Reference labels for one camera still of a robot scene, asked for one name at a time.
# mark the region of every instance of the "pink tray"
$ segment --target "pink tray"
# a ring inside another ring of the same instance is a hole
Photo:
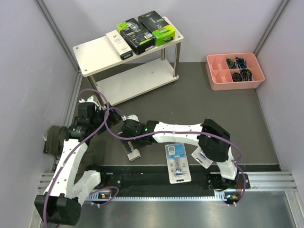
[[[229,69],[226,58],[230,58],[235,62],[236,57],[244,58],[246,60],[247,69],[252,72],[252,81],[234,82],[232,80],[232,75],[235,72],[240,73],[240,70],[242,69]],[[206,68],[210,86],[213,90],[255,89],[265,80],[261,67],[253,53],[208,55]]]

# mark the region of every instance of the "dark gray floor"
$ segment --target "dark gray floor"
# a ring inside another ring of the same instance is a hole
[[[137,66],[125,64],[95,76],[99,81]],[[241,164],[277,164],[278,160],[266,127],[255,90],[212,91],[205,63],[180,63],[176,83],[126,101],[117,107],[126,115],[135,114],[140,122],[158,120],[169,124],[197,124],[205,118],[213,119],[231,135],[231,141],[243,151]],[[81,89],[89,88],[84,79]],[[118,125],[113,128],[119,132]],[[118,139],[108,132],[96,135],[89,146],[86,159],[105,165],[166,164],[164,144],[141,149],[142,157],[130,162]],[[195,148],[186,145],[189,164],[197,164],[191,157]]]

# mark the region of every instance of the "lower shelf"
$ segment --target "lower shelf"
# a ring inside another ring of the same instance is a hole
[[[112,106],[179,79],[173,67],[160,58],[97,82],[97,88]]]

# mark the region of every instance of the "metal plate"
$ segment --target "metal plate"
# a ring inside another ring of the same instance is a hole
[[[112,202],[85,205],[75,228],[295,228],[284,192],[251,192],[239,206],[223,202]]]

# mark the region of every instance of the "white shelf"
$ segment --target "white shelf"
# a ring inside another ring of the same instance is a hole
[[[174,27],[174,25],[168,20],[168,18],[163,18]],[[81,73],[84,77],[88,77],[103,70],[112,68],[114,66],[139,58],[141,56],[145,56],[152,52],[180,43],[183,39],[184,36],[175,28],[174,40],[162,46],[154,47],[140,55],[136,55],[135,53],[133,53],[133,56],[126,60],[121,60],[119,58],[106,36],[86,42],[84,44],[77,45],[73,47],[73,51],[80,66]]]
[[[173,77],[173,68],[167,60],[157,59],[99,81],[97,88],[111,105],[117,105],[178,78]]]

